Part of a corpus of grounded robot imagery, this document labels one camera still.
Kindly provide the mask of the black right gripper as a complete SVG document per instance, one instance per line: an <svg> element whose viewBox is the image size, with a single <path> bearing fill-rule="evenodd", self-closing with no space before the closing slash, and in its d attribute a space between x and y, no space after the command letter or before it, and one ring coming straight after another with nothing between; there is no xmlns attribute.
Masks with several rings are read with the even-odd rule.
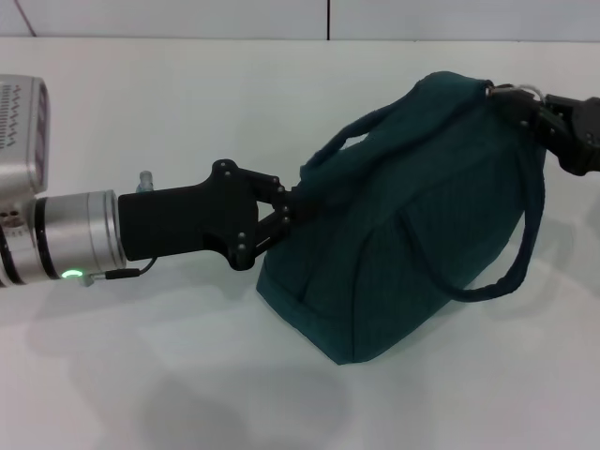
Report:
<svg viewBox="0 0 600 450"><path fill-rule="evenodd" d="M501 85L490 102L504 119L529 131L575 176L599 172L599 98L577 100Z"/></svg>

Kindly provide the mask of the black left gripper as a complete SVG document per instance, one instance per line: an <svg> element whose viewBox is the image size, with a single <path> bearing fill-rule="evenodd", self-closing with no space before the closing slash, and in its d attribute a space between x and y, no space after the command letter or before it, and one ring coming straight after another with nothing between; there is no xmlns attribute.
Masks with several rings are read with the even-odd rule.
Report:
<svg viewBox="0 0 600 450"><path fill-rule="evenodd" d="M120 240L130 262L210 250L245 271L287 236L303 207L278 177L222 159L198 185L119 196Z"/></svg>

